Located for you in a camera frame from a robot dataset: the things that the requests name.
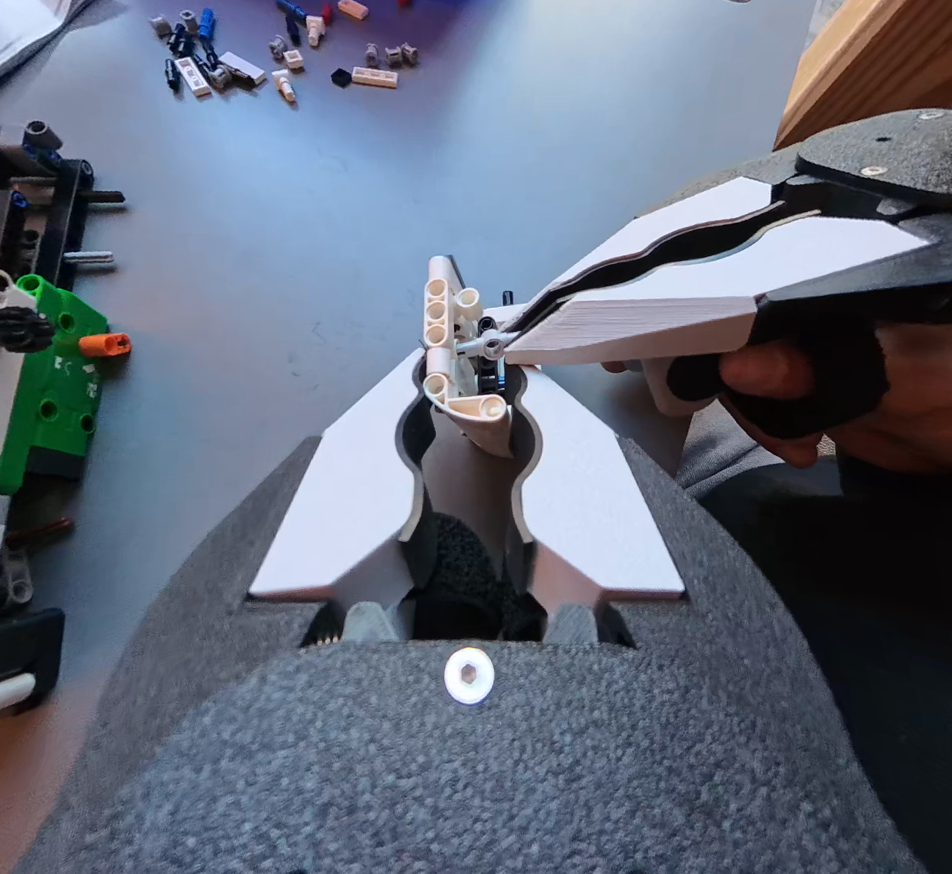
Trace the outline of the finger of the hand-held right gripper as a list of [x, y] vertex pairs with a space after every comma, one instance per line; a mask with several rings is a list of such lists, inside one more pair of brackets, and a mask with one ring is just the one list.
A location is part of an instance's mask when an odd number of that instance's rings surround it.
[[624, 285], [661, 266], [732, 253], [790, 214], [790, 204], [772, 192], [767, 183], [737, 177], [634, 219], [537, 293], [512, 318], [511, 330], [532, 330], [578, 293]]
[[599, 364], [734, 350], [751, 333], [758, 297], [925, 247], [882, 220], [796, 216], [735, 251], [578, 292], [509, 343], [506, 362]]

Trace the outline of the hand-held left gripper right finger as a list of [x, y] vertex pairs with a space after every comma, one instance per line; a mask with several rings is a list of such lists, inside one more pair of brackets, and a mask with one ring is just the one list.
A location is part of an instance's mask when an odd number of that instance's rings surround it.
[[684, 582], [620, 440], [544, 372], [506, 370], [512, 448], [506, 566], [543, 608], [674, 600]]

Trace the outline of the lego truck model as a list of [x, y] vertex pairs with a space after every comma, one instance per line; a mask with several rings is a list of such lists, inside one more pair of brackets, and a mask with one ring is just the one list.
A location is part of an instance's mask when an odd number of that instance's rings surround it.
[[131, 351], [127, 334], [73, 292], [76, 274], [114, 267], [86, 249], [92, 207], [125, 195], [95, 186], [86, 159], [67, 158], [42, 120], [2, 126], [1, 141], [1, 709], [40, 704], [58, 681], [60, 608], [31, 609], [30, 547], [68, 527], [8, 529], [29, 477], [77, 481], [98, 424], [103, 372]]

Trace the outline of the wooden post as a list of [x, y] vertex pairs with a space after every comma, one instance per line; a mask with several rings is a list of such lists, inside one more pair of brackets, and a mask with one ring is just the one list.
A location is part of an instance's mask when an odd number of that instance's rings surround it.
[[951, 0], [844, 0], [798, 65], [775, 150], [822, 130], [951, 106]]

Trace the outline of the white lego panel assembly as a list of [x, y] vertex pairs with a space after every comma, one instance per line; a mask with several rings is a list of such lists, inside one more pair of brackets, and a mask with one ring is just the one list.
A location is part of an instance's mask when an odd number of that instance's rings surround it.
[[481, 294], [463, 281], [455, 259], [432, 257], [423, 291], [423, 393], [478, 448], [509, 458], [512, 413], [505, 395], [505, 355], [487, 360], [456, 354], [457, 342], [487, 330], [500, 329], [484, 311]]

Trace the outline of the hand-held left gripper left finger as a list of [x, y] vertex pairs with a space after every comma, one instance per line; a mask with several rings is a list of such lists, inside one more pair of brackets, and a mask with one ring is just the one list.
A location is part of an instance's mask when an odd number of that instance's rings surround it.
[[426, 586], [437, 531], [422, 475], [435, 438], [422, 350], [320, 438], [248, 596], [388, 607]]

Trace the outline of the person's right hand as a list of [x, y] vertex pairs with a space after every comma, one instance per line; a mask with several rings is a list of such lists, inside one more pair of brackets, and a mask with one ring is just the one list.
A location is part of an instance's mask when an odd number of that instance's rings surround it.
[[[889, 323], [876, 336], [889, 391], [877, 408], [828, 432], [847, 456], [904, 474], [949, 474], [951, 468], [951, 329]], [[806, 354], [788, 341], [748, 345], [720, 357], [732, 391], [793, 401], [814, 391]]]

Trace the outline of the pile of small lego pieces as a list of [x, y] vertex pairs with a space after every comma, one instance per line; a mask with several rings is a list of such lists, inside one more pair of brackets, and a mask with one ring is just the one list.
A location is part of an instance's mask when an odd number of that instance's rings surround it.
[[[268, 51], [275, 63], [270, 71], [231, 51], [216, 49], [217, 18], [210, 8], [199, 14], [182, 10], [176, 21], [162, 14], [151, 17], [149, 27], [168, 53], [163, 68], [168, 88], [175, 95], [187, 90], [202, 99], [224, 94], [233, 87], [256, 91], [271, 81], [281, 99], [295, 108], [298, 98], [294, 79], [305, 70], [302, 44], [312, 50], [321, 47], [335, 14], [357, 21], [364, 21], [369, 15], [368, 8], [356, 0], [338, 0], [335, 7], [325, 3], [318, 12], [305, 11], [292, 0], [276, 0], [276, 6], [284, 17], [285, 29], [268, 40]], [[392, 46], [367, 42], [363, 63], [352, 69], [336, 68], [330, 79], [341, 90], [350, 85], [395, 90], [399, 71], [417, 67], [420, 59], [419, 48], [408, 42]]]

